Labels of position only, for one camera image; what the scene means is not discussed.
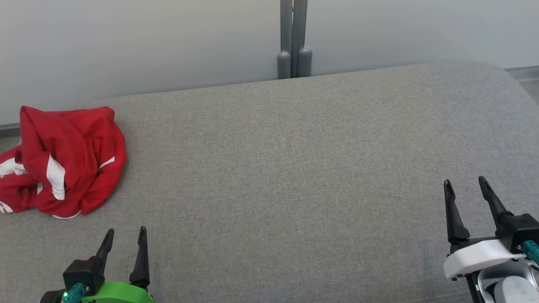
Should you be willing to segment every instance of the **red garment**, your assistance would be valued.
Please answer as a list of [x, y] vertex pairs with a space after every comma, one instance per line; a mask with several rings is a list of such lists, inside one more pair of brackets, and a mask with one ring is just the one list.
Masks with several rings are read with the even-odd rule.
[[0, 212], [35, 207], [58, 218], [103, 205], [127, 155], [109, 107], [67, 112], [20, 109], [22, 144], [0, 155]]

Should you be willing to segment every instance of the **white panel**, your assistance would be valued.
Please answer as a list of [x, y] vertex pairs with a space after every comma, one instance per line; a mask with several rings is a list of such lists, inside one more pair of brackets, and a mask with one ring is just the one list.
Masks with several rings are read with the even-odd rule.
[[277, 78], [279, 1], [0, 0], [0, 125], [18, 109]]
[[537, 0], [309, 0], [313, 75], [438, 60], [539, 65]]

